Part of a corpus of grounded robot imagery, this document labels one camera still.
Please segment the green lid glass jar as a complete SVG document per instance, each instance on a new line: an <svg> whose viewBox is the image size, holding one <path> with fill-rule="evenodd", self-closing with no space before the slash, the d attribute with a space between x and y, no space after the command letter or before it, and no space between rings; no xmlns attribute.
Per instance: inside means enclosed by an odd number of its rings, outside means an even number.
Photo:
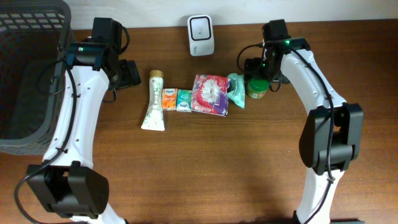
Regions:
<svg viewBox="0 0 398 224"><path fill-rule="evenodd" d="M247 85L247 94L254 99L261 99L269 88L267 80L250 79Z"/></svg>

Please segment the mint green wipes packet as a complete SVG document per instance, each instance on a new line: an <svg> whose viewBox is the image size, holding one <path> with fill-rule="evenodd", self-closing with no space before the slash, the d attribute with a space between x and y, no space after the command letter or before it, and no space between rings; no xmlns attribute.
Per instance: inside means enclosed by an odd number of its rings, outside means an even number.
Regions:
<svg viewBox="0 0 398 224"><path fill-rule="evenodd" d="M245 108L245 95L246 89L244 85L244 75L238 75L237 73L230 73L228 75L230 80L229 90L227 96L234 102L238 107Z"/></svg>

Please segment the orange tissue packet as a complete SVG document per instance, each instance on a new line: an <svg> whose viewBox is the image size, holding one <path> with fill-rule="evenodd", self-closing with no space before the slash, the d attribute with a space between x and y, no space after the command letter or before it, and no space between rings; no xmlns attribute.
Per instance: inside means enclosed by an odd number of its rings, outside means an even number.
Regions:
<svg viewBox="0 0 398 224"><path fill-rule="evenodd" d="M166 88L162 90L162 109L164 111L173 111L177 108L177 88Z"/></svg>

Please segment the red purple floral pack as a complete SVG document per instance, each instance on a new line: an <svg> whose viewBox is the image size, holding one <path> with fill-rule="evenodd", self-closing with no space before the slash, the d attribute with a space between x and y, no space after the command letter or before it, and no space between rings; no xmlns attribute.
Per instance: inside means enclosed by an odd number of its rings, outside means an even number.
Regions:
<svg viewBox="0 0 398 224"><path fill-rule="evenodd" d="M230 80L216 75L196 75L192 88L190 107L192 111L217 116L228 114Z"/></svg>

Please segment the white tube with brown cap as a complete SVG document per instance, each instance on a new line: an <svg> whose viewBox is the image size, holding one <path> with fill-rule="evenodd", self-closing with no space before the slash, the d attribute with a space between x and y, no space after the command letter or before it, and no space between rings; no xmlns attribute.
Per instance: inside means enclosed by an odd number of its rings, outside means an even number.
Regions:
<svg viewBox="0 0 398 224"><path fill-rule="evenodd" d="M164 131L164 116L162 109L162 90L164 74L160 70L151 70L149 78L149 105L141 125L142 129Z"/></svg>

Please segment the teal tissue packet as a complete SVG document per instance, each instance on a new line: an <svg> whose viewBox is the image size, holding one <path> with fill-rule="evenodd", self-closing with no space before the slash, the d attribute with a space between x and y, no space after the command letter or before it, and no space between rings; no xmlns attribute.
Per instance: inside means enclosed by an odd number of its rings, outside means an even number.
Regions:
<svg viewBox="0 0 398 224"><path fill-rule="evenodd" d="M178 112L191 112L191 90L178 90L176 110Z"/></svg>

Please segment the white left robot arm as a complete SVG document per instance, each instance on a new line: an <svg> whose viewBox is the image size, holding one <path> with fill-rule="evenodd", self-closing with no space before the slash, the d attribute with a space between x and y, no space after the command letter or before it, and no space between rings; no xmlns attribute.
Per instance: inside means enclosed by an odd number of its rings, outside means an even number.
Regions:
<svg viewBox="0 0 398 224"><path fill-rule="evenodd" d="M127 29L112 18L96 17L91 36L70 44L58 60L65 89L55 134L40 165L29 165L28 183L44 210L69 223L126 223L109 204L109 182L93 170L93 139L107 91L141 83L136 64L121 60Z"/></svg>

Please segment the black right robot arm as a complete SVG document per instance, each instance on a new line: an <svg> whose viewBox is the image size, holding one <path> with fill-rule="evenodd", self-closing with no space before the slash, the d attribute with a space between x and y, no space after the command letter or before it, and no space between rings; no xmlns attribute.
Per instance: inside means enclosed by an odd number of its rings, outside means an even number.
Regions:
<svg viewBox="0 0 398 224"><path fill-rule="evenodd" d="M338 182L358 157L363 109L348 103L330 85L303 37L289 35L283 19L262 27L259 58L247 59L248 88L277 92L284 82L297 92L307 113L298 143L306 167L305 185L293 223L331 223L330 209Z"/></svg>

